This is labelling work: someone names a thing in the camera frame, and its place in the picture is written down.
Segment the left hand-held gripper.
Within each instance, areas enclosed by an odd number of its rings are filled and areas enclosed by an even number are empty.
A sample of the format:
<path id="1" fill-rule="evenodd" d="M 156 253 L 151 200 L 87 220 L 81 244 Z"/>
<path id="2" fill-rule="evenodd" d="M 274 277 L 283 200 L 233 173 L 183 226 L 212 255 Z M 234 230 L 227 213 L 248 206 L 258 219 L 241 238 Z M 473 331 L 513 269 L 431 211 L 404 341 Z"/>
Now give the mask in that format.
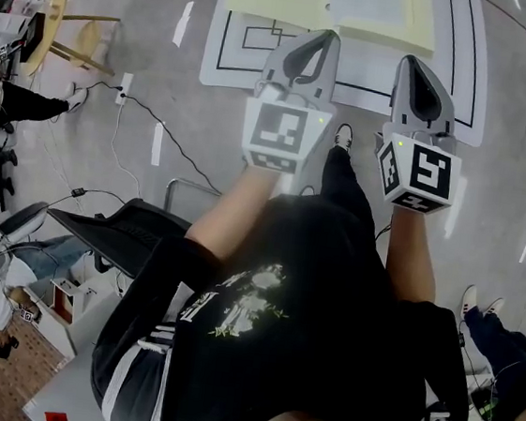
<path id="1" fill-rule="evenodd" d="M 256 94 L 247 99 L 242 149 L 248 165 L 300 174 L 337 109 L 329 101 L 338 72 L 340 38 L 310 31 L 268 54 Z M 299 86 L 303 93 L 289 88 Z"/>

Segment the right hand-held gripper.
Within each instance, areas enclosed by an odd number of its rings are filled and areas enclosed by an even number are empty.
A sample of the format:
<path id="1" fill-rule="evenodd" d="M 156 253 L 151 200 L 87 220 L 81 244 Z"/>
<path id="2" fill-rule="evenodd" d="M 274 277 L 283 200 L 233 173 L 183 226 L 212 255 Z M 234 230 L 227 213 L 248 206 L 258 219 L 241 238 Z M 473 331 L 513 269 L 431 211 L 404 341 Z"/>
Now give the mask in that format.
<path id="1" fill-rule="evenodd" d="M 398 63 L 390 106 L 390 119 L 400 124 L 383 125 L 376 151 L 385 201 L 420 214 L 449 207 L 462 164 L 449 134 L 455 130 L 449 93 L 432 69 L 408 54 Z M 441 132 L 407 126 L 417 120 Z"/>

